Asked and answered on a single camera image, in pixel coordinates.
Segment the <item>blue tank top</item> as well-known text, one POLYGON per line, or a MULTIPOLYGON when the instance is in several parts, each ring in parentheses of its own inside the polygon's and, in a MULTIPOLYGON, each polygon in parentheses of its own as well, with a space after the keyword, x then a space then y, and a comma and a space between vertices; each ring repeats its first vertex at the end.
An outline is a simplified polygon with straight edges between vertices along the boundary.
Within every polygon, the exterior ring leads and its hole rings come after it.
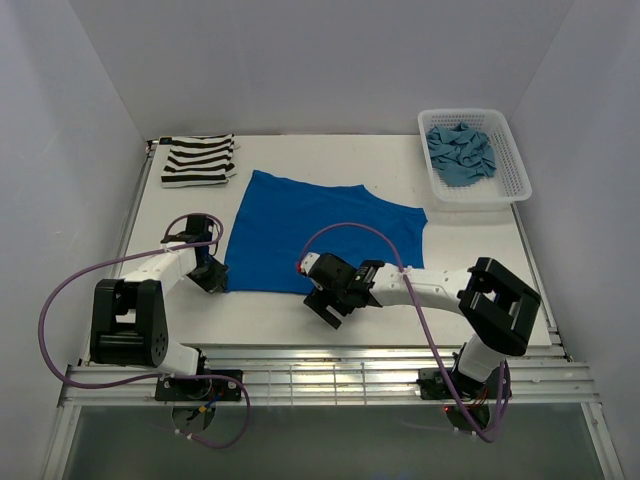
POLYGON ((297 271, 302 251, 421 268, 421 208, 383 200, 362 185, 320 186, 253 172, 225 252, 231 292, 307 294, 297 271))

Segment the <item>black white striped tank top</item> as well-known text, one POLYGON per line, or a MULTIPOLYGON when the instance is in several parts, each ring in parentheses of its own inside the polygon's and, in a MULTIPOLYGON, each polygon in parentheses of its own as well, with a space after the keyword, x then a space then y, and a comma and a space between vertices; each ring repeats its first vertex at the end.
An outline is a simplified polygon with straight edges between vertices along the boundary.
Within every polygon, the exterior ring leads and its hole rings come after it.
POLYGON ((223 186, 236 175, 234 134, 172 136, 160 180, 165 189, 223 186))

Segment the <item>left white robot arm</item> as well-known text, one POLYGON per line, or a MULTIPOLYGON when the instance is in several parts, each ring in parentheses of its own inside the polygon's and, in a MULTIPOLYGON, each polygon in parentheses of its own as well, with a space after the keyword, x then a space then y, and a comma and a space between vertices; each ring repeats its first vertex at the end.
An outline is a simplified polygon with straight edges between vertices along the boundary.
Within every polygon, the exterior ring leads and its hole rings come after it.
POLYGON ((184 230, 166 230, 158 254, 124 277, 96 285, 90 360, 178 376, 178 388, 197 400, 210 392, 212 376, 204 369, 200 350, 170 339, 165 296, 185 279, 207 294, 222 293, 228 266, 214 258, 223 233, 221 222, 202 213, 182 218, 184 230))

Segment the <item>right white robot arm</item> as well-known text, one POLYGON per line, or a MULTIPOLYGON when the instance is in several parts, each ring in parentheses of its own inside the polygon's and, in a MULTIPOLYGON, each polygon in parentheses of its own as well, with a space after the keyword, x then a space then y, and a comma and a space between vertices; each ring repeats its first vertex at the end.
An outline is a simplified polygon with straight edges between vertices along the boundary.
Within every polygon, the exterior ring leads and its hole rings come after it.
POLYGON ((499 364, 526 353, 540 294, 500 262, 480 257, 467 270, 399 268, 367 260, 357 268, 330 253, 309 253, 298 267, 313 289, 304 304, 337 329, 366 307, 417 306, 459 314, 474 334, 450 373, 454 390, 474 397, 499 364))

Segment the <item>light teal tank top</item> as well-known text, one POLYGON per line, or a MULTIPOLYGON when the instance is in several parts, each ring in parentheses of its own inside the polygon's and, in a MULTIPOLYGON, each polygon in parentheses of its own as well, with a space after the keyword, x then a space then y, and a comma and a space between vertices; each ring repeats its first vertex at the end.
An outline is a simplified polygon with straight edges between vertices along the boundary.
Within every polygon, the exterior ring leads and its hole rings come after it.
POLYGON ((485 133, 459 122, 451 128, 434 126, 425 139, 431 166, 448 187, 468 187, 494 177, 494 151, 485 133))

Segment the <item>white plastic basket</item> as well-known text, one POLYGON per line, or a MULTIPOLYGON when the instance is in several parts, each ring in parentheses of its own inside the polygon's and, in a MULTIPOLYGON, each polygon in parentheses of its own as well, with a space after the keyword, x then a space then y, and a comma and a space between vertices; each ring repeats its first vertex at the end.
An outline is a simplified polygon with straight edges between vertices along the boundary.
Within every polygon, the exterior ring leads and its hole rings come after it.
POLYGON ((478 108, 424 110, 418 114, 417 122, 431 188, 443 210, 500 210, 531 197, 532 188, 523 160, 501 112, 478 108), (497 170, 493 178, 468 187, 452 188, 432 168, 425 135, 434 126, 451 128, 459 122, 488 136, 497 170))

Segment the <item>aluminium frame rails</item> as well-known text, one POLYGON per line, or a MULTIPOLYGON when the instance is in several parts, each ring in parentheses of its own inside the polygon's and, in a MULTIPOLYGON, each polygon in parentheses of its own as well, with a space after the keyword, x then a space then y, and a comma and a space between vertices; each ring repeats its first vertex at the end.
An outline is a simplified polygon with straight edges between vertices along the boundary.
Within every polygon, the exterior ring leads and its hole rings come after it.
MULTIPOLYGON (((202 206, 215 199, 225 222, 234 219, 244 188, 255 169, 317 184, 365 185, 374 194, 425 208, 429 219, 425 251, 435 263, 461 261, 462 239, 474 235, 483 246, 514 262, 516 270, 539 284, 519 213, 515 207, 477 215, 442 213, 435 204, 420 140, 415 135, 267 135, 243 136, 237 160, 241 170, 219 191, 165 190, 159 176, 167 148, 152 141, 120 248, 130 252, 147 246, 168 222, 160 210, 169 201, 173 211, 202 206)), ((314 406, 369 409, 376 406, 416 406, 416 371, 434 364, 427 345, 414 339, 417 324, 403 320, 396 340, 364 338, 338 343, 303 336, 274 340, 237 340, 224 328, 203 323, 195 331, 216 366, 240 367, 256 408, 314 406)), ((534 330, 534 344, 511 364, 514 405, 574 405, 586 425, 587 445, 607 479, 624 472, 602 411, 601 396, 584 362, 566 355, 549 306, 544 306, 534 330)))

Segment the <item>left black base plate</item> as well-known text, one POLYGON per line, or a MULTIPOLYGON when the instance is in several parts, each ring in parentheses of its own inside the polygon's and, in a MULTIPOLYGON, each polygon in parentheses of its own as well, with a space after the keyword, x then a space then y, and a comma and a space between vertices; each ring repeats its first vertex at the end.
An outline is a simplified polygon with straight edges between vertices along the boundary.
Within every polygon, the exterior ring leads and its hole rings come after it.
POLYGON ((154 399, 162 402, 202 402, 217 399, 237 402, 242 392, 237 381, 242 382, 244 372, 239 369, 204 369, 204 375, 215 379, 167 378, 156 384, 154 399))

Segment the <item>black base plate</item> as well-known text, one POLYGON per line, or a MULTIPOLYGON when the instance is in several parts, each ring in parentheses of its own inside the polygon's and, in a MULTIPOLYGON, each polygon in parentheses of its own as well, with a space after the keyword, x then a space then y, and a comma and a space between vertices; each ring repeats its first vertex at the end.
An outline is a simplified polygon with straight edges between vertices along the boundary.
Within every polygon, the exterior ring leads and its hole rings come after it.
POLYGON ((204 369, 204 375, 215 379, 167 378, 156 384, 154 399, 162 402, 202 402, 217 399, 237 402, 242 392, 237 381, 242 382, 244 372, 239 369, 204 369))
MULTIPOLYGON (((462 374, 452 372, 451 382, 458 395, 463 401, 483 397, 487 394, 488 399, 496 399, 499 392, 500 368, 495 368, 489 377, 479 382, 470 379, 462 374)), ((444 375, 438 368, 422 368, 417 373, 416 384, 419 386, 419 396, 422 400, 449 400, 453 396, 444 380, 444 375)))

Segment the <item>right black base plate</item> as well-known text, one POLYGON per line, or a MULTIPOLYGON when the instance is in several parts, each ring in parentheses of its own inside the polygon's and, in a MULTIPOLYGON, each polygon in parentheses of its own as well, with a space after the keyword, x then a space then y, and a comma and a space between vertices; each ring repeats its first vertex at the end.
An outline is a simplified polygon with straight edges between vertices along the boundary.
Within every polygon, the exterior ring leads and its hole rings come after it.
MULTIPOLYGON (((495 368, 489 377, 479 382, 470 379, 462 374, 452 372, 451 382, 458 395, 463 401, 483 397, 487 394, 488 399, 496 399, 499 392, 500 368, 495 368)), ((444 380, 444 375, 438 368, 422 368, 417 373, 416 384, 419 386, 419 396, 422 400, 449 400, 453 396, 444 380)))

